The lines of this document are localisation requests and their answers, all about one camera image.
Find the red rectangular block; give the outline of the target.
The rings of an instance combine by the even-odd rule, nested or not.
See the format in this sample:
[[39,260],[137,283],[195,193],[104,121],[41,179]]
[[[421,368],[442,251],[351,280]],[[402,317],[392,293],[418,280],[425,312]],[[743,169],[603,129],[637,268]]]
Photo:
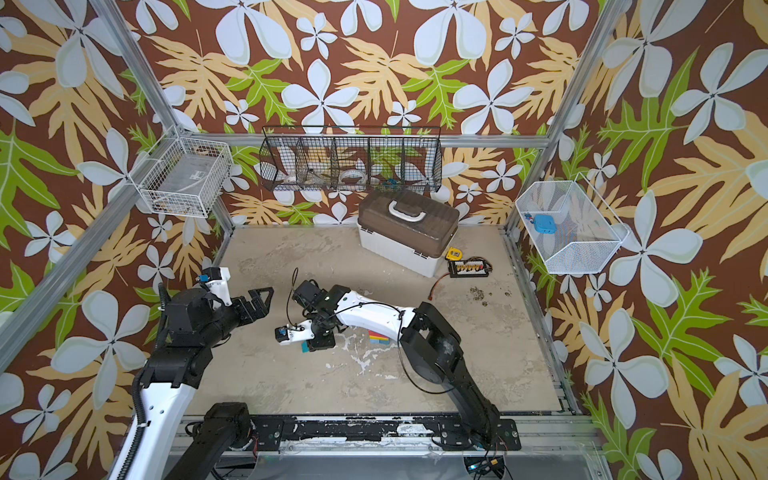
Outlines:
[[390,338],[384,334],[375,332],[373,330],[368,330],[368,333],[369,333],[369,337],[376,338],[376,339],[388,340]]

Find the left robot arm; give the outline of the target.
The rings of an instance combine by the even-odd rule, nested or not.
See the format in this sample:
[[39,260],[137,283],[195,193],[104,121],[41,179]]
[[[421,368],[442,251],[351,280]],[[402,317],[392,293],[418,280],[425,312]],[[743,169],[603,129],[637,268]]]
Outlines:
[[252,424],[242,402],[216,404],[193,443],[172,468],[166,466],[178,428],[195,396],[213,349],[232,332],[266,317],[274,290],[251,289],[226,304],[206,288],[175,296],[159,290],[161,317],[155,347],[134,377],[134,417],[109,473],[112,479],[204,479],[229,448],[251,440]]

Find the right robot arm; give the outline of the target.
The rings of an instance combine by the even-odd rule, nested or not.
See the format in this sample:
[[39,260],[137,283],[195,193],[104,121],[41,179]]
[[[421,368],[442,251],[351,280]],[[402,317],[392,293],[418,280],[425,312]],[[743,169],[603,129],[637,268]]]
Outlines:
[[346,328],[381,334],[397,345],[405,374],[414,372],[439,387],[437,391],[420,387],[422,392],[452,400],[472,444],[484,448],[495,444],[500,413],[472,378],[460,335],[432,304],[394,306],[341,285],[325,290],[313,279],[295,287],[290,298],[302,308],[304,320],[276,328],[280,344],[302,343],[319,351],[333,348],[334,334]]

